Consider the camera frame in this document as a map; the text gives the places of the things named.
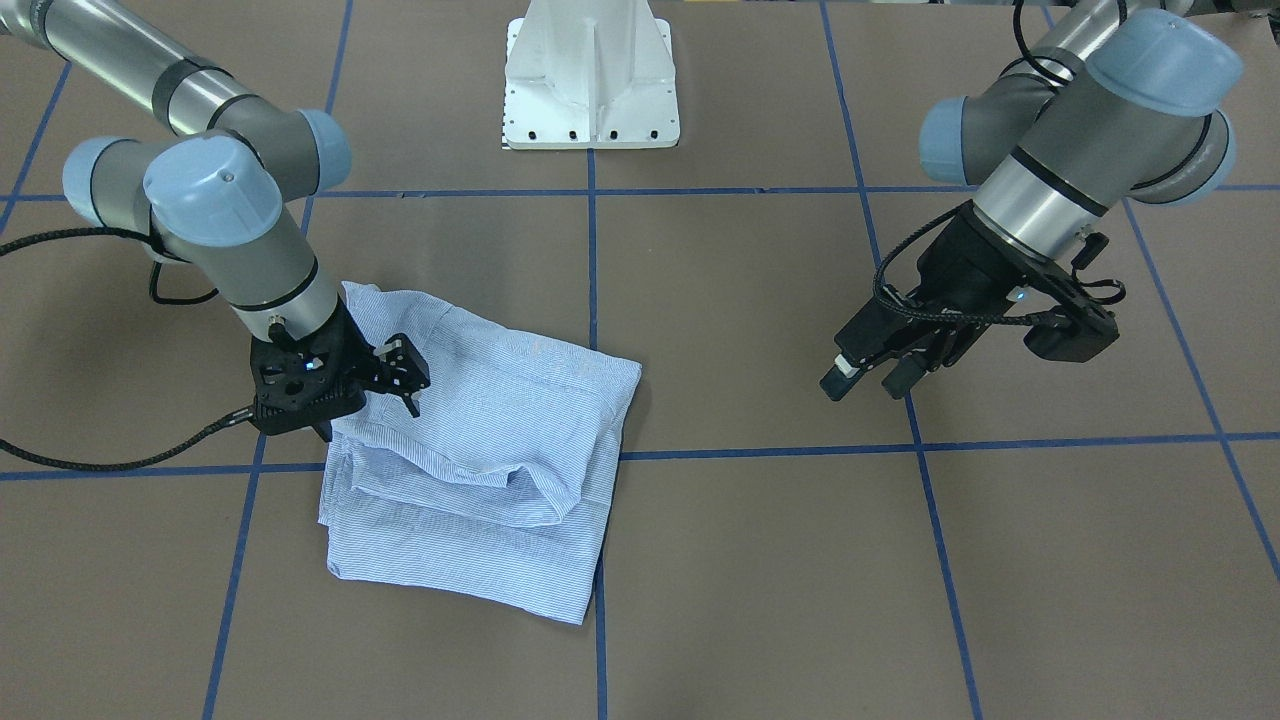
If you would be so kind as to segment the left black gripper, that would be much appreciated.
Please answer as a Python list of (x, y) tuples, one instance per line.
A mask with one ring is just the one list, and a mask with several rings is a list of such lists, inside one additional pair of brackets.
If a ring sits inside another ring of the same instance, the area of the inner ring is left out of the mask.
[[(916, 260), (919, 284), (908, 292), (884, 274), (911, 243), (940, 228)], [(1034, 259), (997, 236), (965, 201), (925, 223), (876, 268), (870, 300), (836, 333), (838, 354), (820, 378), (833, 402), (845, 398), (867, 372), (893, 360), (882, 380), (891, 398), (905, 398), (931, 373), (954, 366), (992, 325), (1027, 328), (1023, 343), (1038, 357), (1087, 363), (1120, 336), (1111, 306), (1120, 282), (1080, 281), (1108, 245), (1091, 232), (1065, 272)]]

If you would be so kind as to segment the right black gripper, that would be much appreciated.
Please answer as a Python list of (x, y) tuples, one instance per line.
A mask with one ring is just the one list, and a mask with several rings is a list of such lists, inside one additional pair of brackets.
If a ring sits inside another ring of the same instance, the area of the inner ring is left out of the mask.
[(431, 384), (428, 361), (406, 333), (375, 348), (343, 301), (311, 334), (293, 337), (283, 316), (268, 322), (268, 338), (252, 340), (255, 384), (248, 421), (265, 436), (311, 428), (332, 439), (333, 420), (357, 413), (366, 393), (397, 393), (411, 418), (420, 418), (419, 396)]

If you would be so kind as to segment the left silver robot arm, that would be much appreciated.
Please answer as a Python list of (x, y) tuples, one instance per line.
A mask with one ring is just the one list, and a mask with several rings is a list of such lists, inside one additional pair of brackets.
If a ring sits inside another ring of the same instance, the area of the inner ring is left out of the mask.
[(1079, 274), (1106, 249), (1097, 231), (1126, 199), (1181, 205), (1215, 191), (1236, 160), (1222, 101), (1244, 64), (1201, 28), (1192, 1), (1082, 1), (980, 95), (948, 97), (918, 138), (934, 181), (972, 199), (927, 222), (877, 265), (869, 301), (836, 334), (820, 380), (833, 401), (886, 363), (901, 398), (995, 325), (1053, 363), (1087, 363), (1120, 336), (1125, 286)]

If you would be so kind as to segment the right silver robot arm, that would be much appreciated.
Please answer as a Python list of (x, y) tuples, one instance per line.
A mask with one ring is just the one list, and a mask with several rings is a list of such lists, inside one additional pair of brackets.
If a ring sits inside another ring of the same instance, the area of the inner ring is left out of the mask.
[(5, 1), (3, 32), (87, 70), (173, 133), (87, 140), (65, 160), (61, 187), (93, 231), (200, 269), (230, 306), (252, 337), (244, 420), (269, 436), (312, 428), (328, 438), (369, 393), (420, 414), (428, 364), (404, 334), (365, 340), (285, 208), (349, 174), (330, 114), (276, 108), (114, 1)]

